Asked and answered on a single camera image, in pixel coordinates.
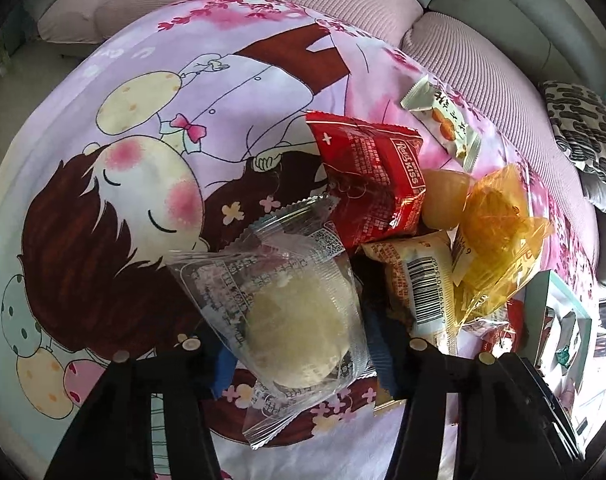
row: cartoon flower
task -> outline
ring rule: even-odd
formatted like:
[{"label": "cartoon flower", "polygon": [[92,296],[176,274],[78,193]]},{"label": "cartoon flower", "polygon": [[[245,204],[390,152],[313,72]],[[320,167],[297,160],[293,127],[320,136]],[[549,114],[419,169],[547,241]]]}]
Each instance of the cartoon flower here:
[{"label": "cartoon flower", "polygon": [[223,225],[230,225],[234,220],[242,220],[245,213],[241,211],[240,202],[232,202],[231,205],[224,205],[221,208],[223,213]]},{"label": "cartoon flower", "polygon": [[266,213],[269,213],[272,209],[278,209],[281,207],[281,202],[275,200],[272,195],[268,195],[267,198],[259,200],[259,205],[263,206]]},{"label": "cartoon flower", "polygon": [[221,393],[221,397],[225,397],[225,399],[227,399],[227,402],[233,402],[234,399],[236,399],[239,396],[240,396],[240,394],[235,391],[233,384],[230,384],[228,389],[223,390],[223,392]]},{"label": "cartoon flower", "polygon": [[321,404],[318,405],[318,408],[312,408],[309,412],[318,416],[324,416],[326,413],[330,413],[330,410],[326,408],[324,402],[321,402]]},{"label": "cartoon flower", "polygon": [[314,427],[312,428],[312,435],[317,436],[320,433],[327,433],[332,428],[334,428],[334,426],[336,426],[340,420],[340,415],[315,416],[312,419],[312,422],[314,423]]},{"label": "cartoon flower", "polygon": [[350,422],[351,420],[356,418],[356,412],[352,411],[352,408],[348,408],[341,414],[342,422]]},{"label": "cartoon flower", "polygon": [[334,410],[334,413],[340,413],[341,408],[345,406],[344,402],[341,402],[341,399],[338,396],[334,396],[327,402],[327,405]]},{"label": "cartoon flower", "polygon": [[368,391],[365,392],[361,397],[363,399],[366,399],[369,404],[371,402],[374,402],[374,399],[376,398],[376,396],[377,396],[377,393],[372,388],[368,388]]},{"label": "cartoon flower", "polygon": [[252,387],[248,384],[239,384],[237,386],[238,399],[234,402],[237,408],[244,410],[250,407],[252,403],[252,391]]}]

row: pink bow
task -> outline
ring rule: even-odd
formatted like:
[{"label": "pink bow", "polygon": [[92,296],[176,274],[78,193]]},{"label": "pink bow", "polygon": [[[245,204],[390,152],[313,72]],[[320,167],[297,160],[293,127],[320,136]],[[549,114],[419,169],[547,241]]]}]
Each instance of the pink bow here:
[{"label": "pink bow", "polygon": [[170,121],[170,126],[185,130],[192,142],[198,142],[208,134],[208,129],[205,126],[190,123],[183,114],[176,114],[176,117]]}]

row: cartoon girl face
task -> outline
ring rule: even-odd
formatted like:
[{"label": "cartoon girl face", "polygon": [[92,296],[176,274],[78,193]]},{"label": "cartoon girl face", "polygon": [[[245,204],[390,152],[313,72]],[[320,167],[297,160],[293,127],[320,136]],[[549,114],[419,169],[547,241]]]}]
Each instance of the cartoon girl face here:
[{"label": "cartoon girl face", "polygon": [[133,261],[156,262],[169,250],[206,250],[200,240],[203,199],[190,167],[166,143],[132,136],[106,147],[91,169],[101,207],[127,222]]}]

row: clear plastic wrapper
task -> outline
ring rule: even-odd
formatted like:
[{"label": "clear plastic wrapper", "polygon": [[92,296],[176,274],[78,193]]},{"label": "clear plastic wrapper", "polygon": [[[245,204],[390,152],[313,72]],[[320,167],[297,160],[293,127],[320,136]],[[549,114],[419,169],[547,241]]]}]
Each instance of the clear plastic wrapper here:
[{"label": "clear plastic wrapper", "polygon": [[491,314],[520,290],[552,232],[550,220],[530,215],[517,165],[479,180],[452,248],[457,322]]},{"label": "clear plastic wrapper", "polygon": [[243,434],[253,448],[368,365],[345,248],[313,197],[250,225],[219,253],[175,252],[174,276],[223,343],[256,376]]},{"label": "clear plastic wrapper", "polygon": [[507,305],[502,305],[485,317],[477,317],[477,319],[465,323],[462,329],[479,339],[486,340],[488,335],[493,335],[494,332],[507,329],[509,326]]}]

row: pink blanket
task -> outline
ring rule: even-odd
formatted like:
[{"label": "pink blanket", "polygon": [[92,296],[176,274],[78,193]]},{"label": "pink blanket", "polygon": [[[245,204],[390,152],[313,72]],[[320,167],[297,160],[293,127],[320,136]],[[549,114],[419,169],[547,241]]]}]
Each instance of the pink blanket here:
[{"label": "pink blanket", "polygon": [[[366,32],[282,0],[186,0],[116,34],[27,120],[0,170],[0,413],[49,461],[112,358],[171,348],[198,322],[164,265],[216,251],[327,184],[308,109],[416,128],[423,168],[459,170],[400,99],[426,70]],[[473,175],[515,162],[550,218],[542,269],[594,307],[576,234],[515,148],[445,85],[482,136]],[[400,412],[373,418],[374,380],[302,413],[251,451],[253,377],[237,370],[208,420],[235,480],[380,478]],[[167,476],[162,401],[155,471]]]}]

